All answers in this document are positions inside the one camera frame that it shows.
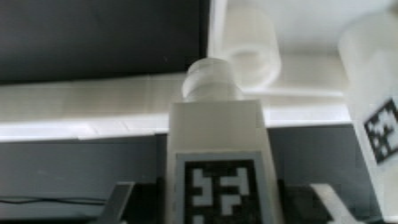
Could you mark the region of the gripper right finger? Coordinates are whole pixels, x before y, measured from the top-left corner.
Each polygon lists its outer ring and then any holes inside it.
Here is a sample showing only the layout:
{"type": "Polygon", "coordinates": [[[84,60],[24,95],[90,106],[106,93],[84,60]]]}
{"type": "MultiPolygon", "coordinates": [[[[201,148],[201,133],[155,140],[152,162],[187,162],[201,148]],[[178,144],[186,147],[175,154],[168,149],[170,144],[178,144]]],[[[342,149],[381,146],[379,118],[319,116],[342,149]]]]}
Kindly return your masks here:
{"type": "Polygon", "coordinates": [[[313,184],[312,188],[317,192],[322,204],[333,217],[328,224],[367,224],[356,219],[333,186],[329,184],[313,184]]]}

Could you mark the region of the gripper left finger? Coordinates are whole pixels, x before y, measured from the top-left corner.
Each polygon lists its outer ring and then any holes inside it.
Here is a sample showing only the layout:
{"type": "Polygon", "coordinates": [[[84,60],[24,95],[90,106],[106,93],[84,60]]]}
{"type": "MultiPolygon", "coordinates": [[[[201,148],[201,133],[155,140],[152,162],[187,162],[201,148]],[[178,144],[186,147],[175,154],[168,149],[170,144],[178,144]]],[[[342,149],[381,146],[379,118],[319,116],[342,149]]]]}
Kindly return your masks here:
{"type": "Polygon", "coordinates": [[[120,182],[116,184],[100,217],[90,224],[127,224],[123,214],[127,211],[134,187],[134,182],[120,182]]]}

